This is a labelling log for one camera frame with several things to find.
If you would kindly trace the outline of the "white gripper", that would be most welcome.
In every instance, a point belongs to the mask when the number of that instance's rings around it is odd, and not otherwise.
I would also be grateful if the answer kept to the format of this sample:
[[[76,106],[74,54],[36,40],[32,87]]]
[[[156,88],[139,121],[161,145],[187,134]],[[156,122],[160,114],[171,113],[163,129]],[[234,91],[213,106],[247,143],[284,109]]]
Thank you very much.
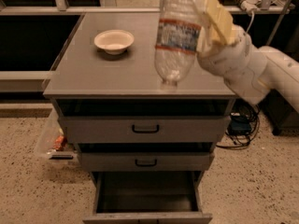
[[[197,59],[214,76],[241,78],[260,75],[266,57],[252,44],[251,37],[219,0],[192,0],[203,31],[199,35]]]

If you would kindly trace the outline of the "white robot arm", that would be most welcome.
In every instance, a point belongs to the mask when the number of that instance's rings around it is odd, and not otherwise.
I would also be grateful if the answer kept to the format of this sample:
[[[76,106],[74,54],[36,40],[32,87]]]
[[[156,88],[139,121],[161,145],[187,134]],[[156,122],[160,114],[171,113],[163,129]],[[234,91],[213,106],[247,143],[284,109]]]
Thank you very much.
[[[252,105],[276,90],[299,111],[299,63],[278,49],[256,48],[219,0],[193,0],[203,31],[197,46],[199,65]]]

